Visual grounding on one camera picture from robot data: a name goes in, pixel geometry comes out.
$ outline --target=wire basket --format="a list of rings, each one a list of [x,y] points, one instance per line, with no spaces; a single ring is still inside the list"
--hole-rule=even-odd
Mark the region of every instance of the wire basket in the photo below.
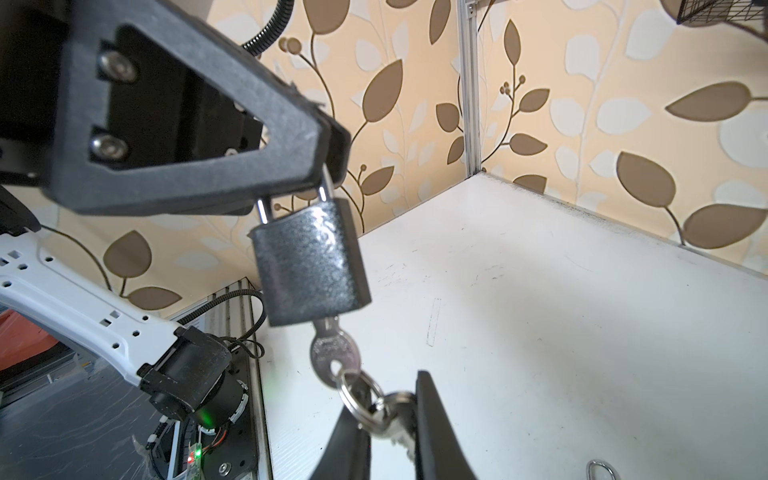
[[[766,14],[768,0],[683,0],[677,24],[704,25],[725,20],[759,20]]]

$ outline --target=black cable sleeve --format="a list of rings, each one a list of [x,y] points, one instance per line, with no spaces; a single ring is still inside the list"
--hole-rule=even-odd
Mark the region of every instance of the black cable sleeve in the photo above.
[[[191,322],[192,320],[196,319],[200,315],[204,314],[208,310],[214,308],[219,303],[226,302],[227,300],[232,299],[232,298],[234,298],[236,296],[243,296],[243,295],[255,296],[261,302],[261,305],[262,305],[261,317],[259,318],[259,321],[256,322],[256,325],[261,326],[261,324],[264,323],[263,319],[266,318],[266,309],[263,307],[264,306],[264,297],[263,297],[263,295],[261,294],[261,292],[259,290],[253,290],[253,289],[250,289],[250,288],[244,288],[244,289],[241,289],[241,290],[233,290],[231,292],[225,293],[222,296],[218,296],[217,298],[211,300],[210,302],[205,303],[200,308],[198,308],[198,309],[192,311],[191,313],[188,313],[187,315],[181,317],[178,320],[178,322],[181,325],[187,325],[189,322]]]
[[[288,26],[292,13],[293,0],[277,0],[277,6],[272,14],[272,18],[255,37],[243,44],[243,48],[254,57],[261,55],[280,38],[283,30]]]

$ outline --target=scratch mark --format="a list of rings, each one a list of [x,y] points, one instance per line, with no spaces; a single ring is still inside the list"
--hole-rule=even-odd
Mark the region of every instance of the scratch mark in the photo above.
[[[565,256],[565,258],[567,258],[567,259],[568,259],[568,260],[569,260],[571,263],[573,263],[575,266],[577,266],[577,267],[579,267],[579,268],[581,268],[581,269],[583,269],[583,270],[586,270],[586,271],[588,271],[588,272],[592,272],[592,273],[594,273],[594,271],[592,271],[592,270],[589,270],[587,267],[585,267],[585,266],[581,266],[581,265],[579,265],[578,263],[576,263],[576,262],[574,262],[573,260],[571,260],[571,258],[570,258],[568,255],[566,255],[566,256]]]
[[[442,300],[436,298],[432,302],[432,315],[429,316],[429,326],[427,327],[427,345],[435,346],[435,334],[437,333],[437,321],[440,317],[440,303]]]

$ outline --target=orange object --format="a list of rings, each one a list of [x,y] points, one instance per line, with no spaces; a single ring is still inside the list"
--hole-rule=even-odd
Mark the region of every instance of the orange object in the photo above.
[[[6,310],[0,314],[0,370],[43,353],[57,343],[20,313]]]

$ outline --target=white table surface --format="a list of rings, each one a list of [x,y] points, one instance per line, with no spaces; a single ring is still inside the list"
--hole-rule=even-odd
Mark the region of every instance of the white table surface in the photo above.
[[[433,375],[481,480],[768,478],[768,281],[486,176],[360,240],[342,317],[384,388]],[[308,478],[342,408],[311,325],[266,329],[274,478]],[[413,478],[376,441],[372,478]]]

